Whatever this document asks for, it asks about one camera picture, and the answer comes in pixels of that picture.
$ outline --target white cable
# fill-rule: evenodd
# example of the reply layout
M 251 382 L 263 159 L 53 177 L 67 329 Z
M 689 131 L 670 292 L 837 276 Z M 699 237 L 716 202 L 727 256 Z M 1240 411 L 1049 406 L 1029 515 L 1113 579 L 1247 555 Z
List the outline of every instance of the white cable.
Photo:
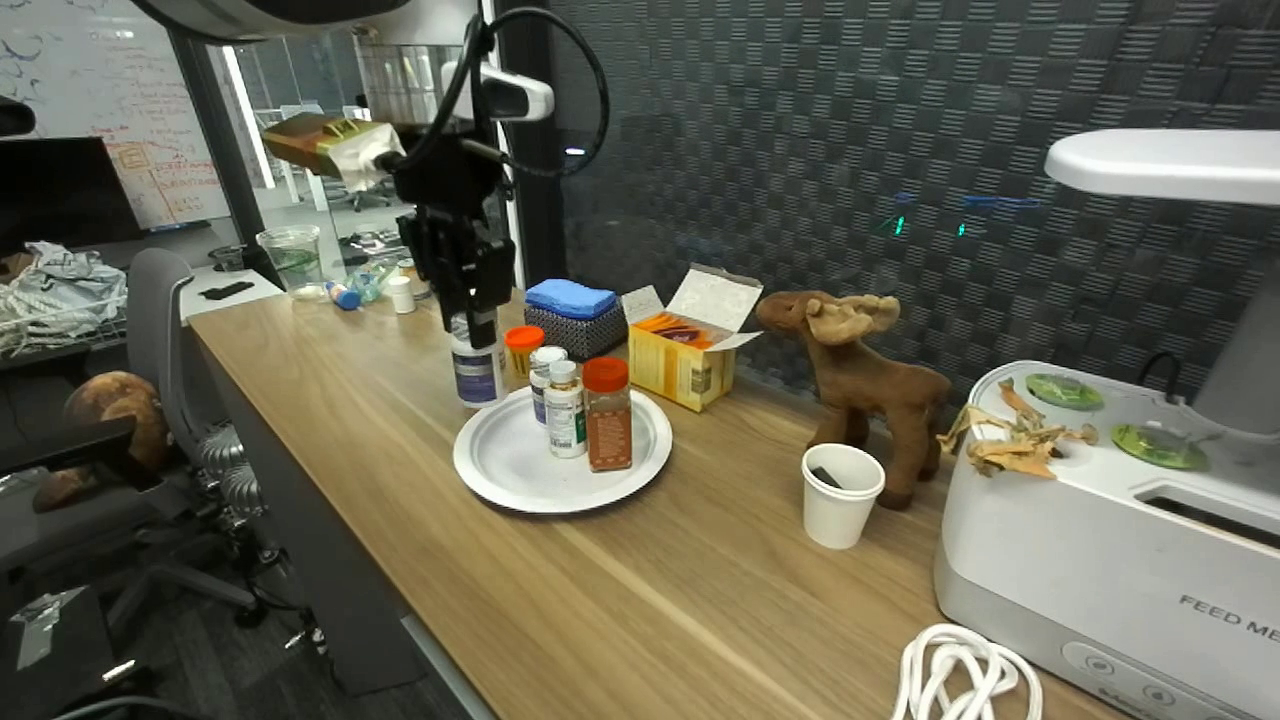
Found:
M 1029 662 L 973 628 L 933 626 L 904 647 L 892 720 L 995 720 L 995 695 L 1018 680 L 1029 680 L 1029 720 L 1039 720 L 1042 691 Z

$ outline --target white machine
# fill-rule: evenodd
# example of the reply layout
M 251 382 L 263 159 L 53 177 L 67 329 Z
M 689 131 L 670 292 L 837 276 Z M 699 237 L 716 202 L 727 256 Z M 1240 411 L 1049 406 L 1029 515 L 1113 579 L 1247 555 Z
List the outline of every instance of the white machine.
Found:
M 1105 198 L 1280 206 L 1280 131 L 1084 131 L 1049 177 Z M 1074 370 L 991 370 L 1062 443 L 1055 480 L 954 456 L 934 553 L 944 616 L 1130 716 L 1280 716 L 1280 282 L 1197 406 Z

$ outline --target wooden toy moose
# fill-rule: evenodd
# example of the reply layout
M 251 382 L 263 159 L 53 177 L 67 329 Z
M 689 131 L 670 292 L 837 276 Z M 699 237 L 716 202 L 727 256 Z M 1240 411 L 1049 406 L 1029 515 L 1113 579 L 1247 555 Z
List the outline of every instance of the wooden toy moose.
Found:
M 799 336 L 817 400 L 826 408 L 813 443 L 865 443 L 868 416 L 885 416 L 892 459 L 885 467 L 885 510 L 906 510 L 915 480 L 938 465 L 934 411 L 953 384 L 921 366 L 899 366 L 865 344 L 899 319 L 897 298 L 771 292 L 754 306 L 764 333 Z

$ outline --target white plate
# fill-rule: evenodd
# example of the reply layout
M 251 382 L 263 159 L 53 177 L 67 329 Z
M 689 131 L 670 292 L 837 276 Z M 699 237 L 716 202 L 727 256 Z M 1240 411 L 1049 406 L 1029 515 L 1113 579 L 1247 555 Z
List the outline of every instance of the white plate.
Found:
M 624 471 L 590 471 L 588 456 L 550 456 L 527 388 L 480 408 L 451 441 L 451 467 L 476 498 L 533 515 L 614 503 L 651 484 L 666 456 L 670 422 L 639 393 L 633 393 L 633 467 Z

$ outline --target small bottle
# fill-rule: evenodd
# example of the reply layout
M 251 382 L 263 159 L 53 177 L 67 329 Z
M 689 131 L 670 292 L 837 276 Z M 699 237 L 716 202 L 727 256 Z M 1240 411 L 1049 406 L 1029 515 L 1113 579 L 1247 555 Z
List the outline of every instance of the small bottle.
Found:
M 542 411 L 549 411 L 550 456 L 581 456 L 585 451 L 585 384 L 576 382 L 572 362 L 550 366 Z
M 446 349 L 451 349 L 455 400 L 462 400 L 466 408 L 483 408 L 483 406 L 501 400 L 496 349 L 492 344 L 476 349 L 466 340 L 462 318 L 446 319 Z
M 550 384 L 550 366 L 566 362 L 566 352 L 559 344 L 542 344 L 527 357 L 527 393 L 533 393 L 533 416 L 542 423 L 542 395 Z
M 585 416 L 590 471 L 633 467 L 628 362 L 595 357 L 585 366 Z
M 503 336 L 503 388 L 514 393 L 527 384 L 527 357 L 549 340 L 534 324 L 514 324 Z

